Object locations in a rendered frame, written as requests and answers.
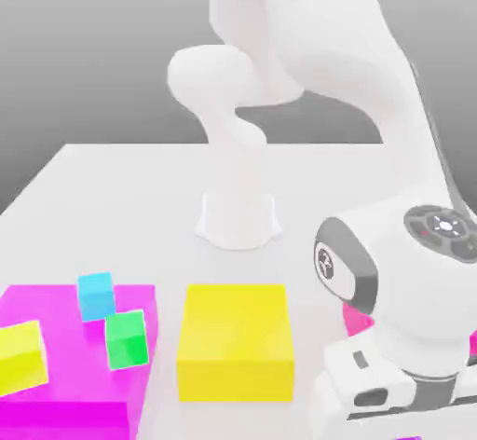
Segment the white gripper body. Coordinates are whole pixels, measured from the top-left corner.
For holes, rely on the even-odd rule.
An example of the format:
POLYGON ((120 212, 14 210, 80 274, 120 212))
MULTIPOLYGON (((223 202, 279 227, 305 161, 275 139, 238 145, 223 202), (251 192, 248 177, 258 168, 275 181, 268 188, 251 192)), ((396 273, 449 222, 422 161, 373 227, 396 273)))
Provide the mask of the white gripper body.
POLYGON ((457 399, 446 408, 348 419, 330 376, 315 380, 309 418, 312 440, 477 440, 477 364, 462 371, 457 399))

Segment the small green cube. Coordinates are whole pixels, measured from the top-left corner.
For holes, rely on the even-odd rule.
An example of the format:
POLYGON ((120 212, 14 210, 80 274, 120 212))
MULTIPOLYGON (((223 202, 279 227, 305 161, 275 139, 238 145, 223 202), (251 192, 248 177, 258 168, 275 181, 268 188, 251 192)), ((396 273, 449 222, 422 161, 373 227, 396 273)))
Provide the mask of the small green cube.
POLYGON ((142 309, 109 315, 104 328, 108 365, 112 371, 149 364, 142 309))

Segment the large pink box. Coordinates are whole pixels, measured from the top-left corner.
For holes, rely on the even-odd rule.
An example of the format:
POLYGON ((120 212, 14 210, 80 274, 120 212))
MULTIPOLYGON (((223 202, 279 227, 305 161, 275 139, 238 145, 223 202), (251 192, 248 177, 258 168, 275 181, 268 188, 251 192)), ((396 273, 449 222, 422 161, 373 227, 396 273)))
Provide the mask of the large pink box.
MULTIPOLYGON (((374 320, 371 316, 363 314, 347 304, 343 305, 342 313, 345 327, 350 337, 374 325, 374 320)), ((477 355, 477 330, 470 336, 470 355, 477 355)))

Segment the small yellow cube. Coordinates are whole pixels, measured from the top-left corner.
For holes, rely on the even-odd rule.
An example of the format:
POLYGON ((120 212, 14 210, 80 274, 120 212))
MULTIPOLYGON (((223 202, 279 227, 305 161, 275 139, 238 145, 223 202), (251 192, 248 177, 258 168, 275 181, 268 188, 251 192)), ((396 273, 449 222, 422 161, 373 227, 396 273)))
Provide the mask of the small yellow cube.
POLYGON ((39 321, 0 327, 0 397, 48 381, 46 347, 39 321))

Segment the large magenta box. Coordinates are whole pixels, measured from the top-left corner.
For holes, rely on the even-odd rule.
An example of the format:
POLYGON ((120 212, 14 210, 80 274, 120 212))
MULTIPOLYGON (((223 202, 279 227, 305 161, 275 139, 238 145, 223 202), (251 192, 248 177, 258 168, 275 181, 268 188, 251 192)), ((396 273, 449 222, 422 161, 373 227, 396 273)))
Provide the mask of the large magenta box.
POLYGON ((136 440, 149 364, 112 371, 104 324, 81 320, 73 285, 11 285, 0 327, 37 320, 47 384, 0 397, 0 440, 136 440))

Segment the small cyan cube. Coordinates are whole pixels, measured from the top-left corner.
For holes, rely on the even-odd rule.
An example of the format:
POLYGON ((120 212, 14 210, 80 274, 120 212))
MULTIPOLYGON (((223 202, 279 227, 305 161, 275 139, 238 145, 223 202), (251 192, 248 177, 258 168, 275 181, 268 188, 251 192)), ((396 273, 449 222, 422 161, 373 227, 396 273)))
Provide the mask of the small cyan cube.
POLYGON ((84 323, 116 313, 112 275, 109 272, 83 275, 77 281, 78 306, 84 323))

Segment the large yellow box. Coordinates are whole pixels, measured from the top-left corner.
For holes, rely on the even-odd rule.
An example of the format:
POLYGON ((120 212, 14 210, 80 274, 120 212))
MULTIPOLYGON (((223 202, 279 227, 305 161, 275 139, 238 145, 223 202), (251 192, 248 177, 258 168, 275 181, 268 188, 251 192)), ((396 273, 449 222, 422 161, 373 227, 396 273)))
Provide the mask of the large yellow box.
POLYGON ((182 402, 290 402, 293 336, 282 284, 191 284, 176 357, 182 402))

